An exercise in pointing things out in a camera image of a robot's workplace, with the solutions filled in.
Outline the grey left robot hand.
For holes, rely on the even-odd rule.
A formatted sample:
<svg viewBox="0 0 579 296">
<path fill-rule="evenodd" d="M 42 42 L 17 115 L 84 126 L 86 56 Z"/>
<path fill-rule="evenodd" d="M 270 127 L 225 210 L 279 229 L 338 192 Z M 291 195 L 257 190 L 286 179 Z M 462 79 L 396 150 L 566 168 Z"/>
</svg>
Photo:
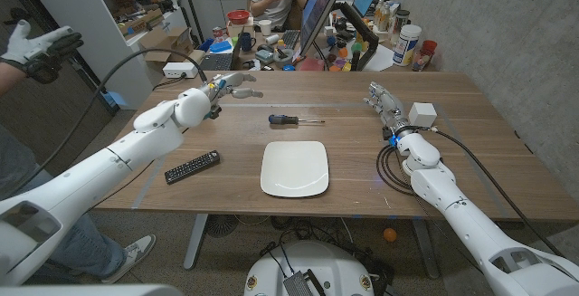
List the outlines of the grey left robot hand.
<svg viewBox="0 0 579 296">
<path fill-rule="evenodd" d="M 252 88 L 243 88 L 246 81 L 257 81 L 249 73 L 231 72 L 220 74 L 212 79 L 208 85 L 207 96 L 212 105 L 216 105 L 221 97 L 231 94 L 235 99 L 246 99 L 250 97 L 262 98 L 263 93 Z"/>
</svg>

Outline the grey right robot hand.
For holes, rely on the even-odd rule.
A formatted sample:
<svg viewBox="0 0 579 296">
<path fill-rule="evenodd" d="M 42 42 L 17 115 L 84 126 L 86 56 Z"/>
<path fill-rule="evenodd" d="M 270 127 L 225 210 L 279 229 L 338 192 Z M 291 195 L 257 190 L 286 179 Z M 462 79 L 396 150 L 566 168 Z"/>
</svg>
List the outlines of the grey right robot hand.
<svg viewBox="0 0 579 296">
<path fill-rule="evenodd" d="M 401 138 L 413 132 L 410 121 L 403 114 L 403 104 L 390 91 L 371 81 L 369 95 L 369 98 L 364 98 L 364 102 L 379 114 L 384 124 L 385 139 L 389 135 Z"/>
</svg>

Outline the white black gloved operator hand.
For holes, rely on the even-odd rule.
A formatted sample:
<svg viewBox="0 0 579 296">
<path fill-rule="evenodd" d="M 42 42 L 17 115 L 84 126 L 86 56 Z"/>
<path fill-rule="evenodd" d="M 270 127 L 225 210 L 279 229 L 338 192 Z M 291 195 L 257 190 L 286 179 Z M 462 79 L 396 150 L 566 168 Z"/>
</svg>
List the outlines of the white black gloved operator hand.
<svg viewBox="0 0 579 296">
<path fill-rule="evenodd" d="M 71 57 L 83 45 L 81 34 L 69 26 L 28 39 L 31 25 L 24 19 L 19 20 L 9 38 L 7 52 L 1 61 L 21 70 L 27 77 L 42 84 L 58 78 L 61 62 Z"/>
</svg>

